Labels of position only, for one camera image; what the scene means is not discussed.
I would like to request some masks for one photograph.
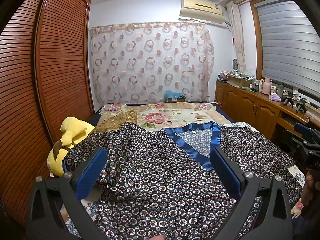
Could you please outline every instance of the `stuffed animal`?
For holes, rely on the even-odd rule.
[[[52,173],[60,177],[63,175],[63,158],[71,148],[87,138],[94,128],[91,124],[75,117],[67,117],[63,120],[60,130],[64,134],[61,139],[53,145],[53,149],[50,151],[47,159],[50,176],[52,176]]]

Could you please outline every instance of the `tied curtain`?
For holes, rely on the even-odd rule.
[[[230,1],[227,3],[227,11],[230,18],[233,39],[236,45],[238,68],[240,73],[244,73],[246,71],[246,67],[244,61],[243,31],[239,6]]]
[[[205,24],[137,23],[90,29],[95,97],[107,103],[162,102],[166,90],[209,101],[213,44]]]

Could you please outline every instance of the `window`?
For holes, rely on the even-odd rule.
[[[320,98],[320,38],[293,0],[250,2],[257,78],[269,77]]]

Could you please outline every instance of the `sliding closet door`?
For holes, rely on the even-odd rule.
[[[34,85],[41,3],[26,0],[0,35],[0,193],[8,213],[21,224],[34,178],[49,175],[46,159],[52,148]]]
[[[68,116],[88,120],[92,100],[87,72],[90,0],[46,0],[36,34],[36,82],[53,141]]]

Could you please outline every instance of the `brown patterned pillow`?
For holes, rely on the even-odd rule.
[[[98,125],[92,130],[92,132],[101,133],[110,130],[118,130],[119,127],[125,122],[137,124],[137,112],[130,110],[114,116],[107,116],[103,120],[100,119]]]

